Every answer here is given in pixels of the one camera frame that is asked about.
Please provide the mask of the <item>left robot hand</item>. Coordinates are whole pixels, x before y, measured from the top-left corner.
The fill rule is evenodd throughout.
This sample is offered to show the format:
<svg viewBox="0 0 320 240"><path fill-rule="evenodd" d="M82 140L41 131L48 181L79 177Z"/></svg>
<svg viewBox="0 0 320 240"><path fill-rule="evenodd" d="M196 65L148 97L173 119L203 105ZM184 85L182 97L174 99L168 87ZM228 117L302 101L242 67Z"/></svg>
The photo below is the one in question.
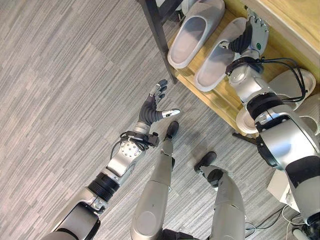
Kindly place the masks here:
<svg viewBox="0 0 320 240"><path fill-rule="evenodd" d="M181 112L178 108L157 110L157 104L166 96L165 90L167 89L167 85L168 81L162 79L157 82L148 93L140 108L138 121L133 129L134 132L147 135L153 123L178 115Z"/></svg>

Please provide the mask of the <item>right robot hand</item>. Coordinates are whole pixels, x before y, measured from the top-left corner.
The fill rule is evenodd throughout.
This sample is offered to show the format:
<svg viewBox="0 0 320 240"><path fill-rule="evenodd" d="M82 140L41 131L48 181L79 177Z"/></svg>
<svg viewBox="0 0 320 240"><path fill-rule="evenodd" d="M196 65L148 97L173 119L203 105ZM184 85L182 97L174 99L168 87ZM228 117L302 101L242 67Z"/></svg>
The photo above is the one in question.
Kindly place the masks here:
<svg viewBox="0 0 320 240"><path fill-rule="evenodd" d="M234 40L222 40L218 45L240 55L245 51L256 51L260 57L267 47L269 25L246 5L245 9L247 21L243 33Z"/></svg>

